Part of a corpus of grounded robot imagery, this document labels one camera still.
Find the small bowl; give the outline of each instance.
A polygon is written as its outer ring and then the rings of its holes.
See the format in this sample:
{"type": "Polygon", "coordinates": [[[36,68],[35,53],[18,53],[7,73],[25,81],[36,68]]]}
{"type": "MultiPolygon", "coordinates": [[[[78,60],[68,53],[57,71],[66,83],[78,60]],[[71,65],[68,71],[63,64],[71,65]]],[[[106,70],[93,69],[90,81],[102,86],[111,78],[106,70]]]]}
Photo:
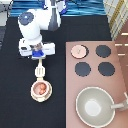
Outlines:
{"type": "Polygon", "coordinates": [[[32,87],[31,87],[32,98],[39,102],[43,102],[43,101],[47,100],[51,96],[51,93],[52,93],[51,84],[45,80],[36,81],[33,83],[32,87]],[[39,94],[41,84],[46,85],[45,93],[43,93],[42,95],[39,94]]]}

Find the black mat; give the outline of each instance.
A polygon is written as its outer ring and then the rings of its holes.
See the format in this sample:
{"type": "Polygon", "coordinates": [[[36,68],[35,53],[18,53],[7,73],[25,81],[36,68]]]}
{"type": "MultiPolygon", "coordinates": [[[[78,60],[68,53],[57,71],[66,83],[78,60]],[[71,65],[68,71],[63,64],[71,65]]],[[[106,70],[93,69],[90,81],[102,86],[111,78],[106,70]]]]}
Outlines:
{"type": "Polygon", "coordinates": [[[98,70],[103,76],[112,76],[115,73],[114,66],[109,62],[100,63],[98,70]]]}
{"type": "Polygon", "coordinates": [[[99,45],[96,48],[96,54],[102,58],[106,58],[111,55],[111,49],[106,45],[99,45]]]}
{"type": "Polygon", "coordinates": [[[91,68],[86,62],[79,62],[75,65],[75,72],[78,76],[88,76],[90,74],[91,68]]]}
{"type": "Polygon", "coordinates": [[[53,87],[44,103],[30,96],[37,61],[17,58],[22,38],[17,18],[9,18],[6,27],[0,50],[0,128],[66,128],[65,42],[111,40],[107,16],[63,17],[56,32],[41,32],[44,41],[56,44],[56,54],[43,61],[53,87]]]}

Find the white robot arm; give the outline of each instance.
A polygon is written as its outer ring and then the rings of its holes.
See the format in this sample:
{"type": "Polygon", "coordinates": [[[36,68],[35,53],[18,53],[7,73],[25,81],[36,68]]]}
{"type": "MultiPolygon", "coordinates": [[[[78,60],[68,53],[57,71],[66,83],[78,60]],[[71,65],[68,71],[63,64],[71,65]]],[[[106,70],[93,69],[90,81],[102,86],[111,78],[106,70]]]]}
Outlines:
{"type": "Polygon", "coordinates": [[[20,31],[24,38],[19,41],[21,56],[32,55],[32,48],[41,44],[45,55],[55,54],[55,44],[42,43],[40,30],[55,31],[60,27],[61,18],[55,0],[47,0],[47,9],[29,9],[18,17],[20,31]]]}

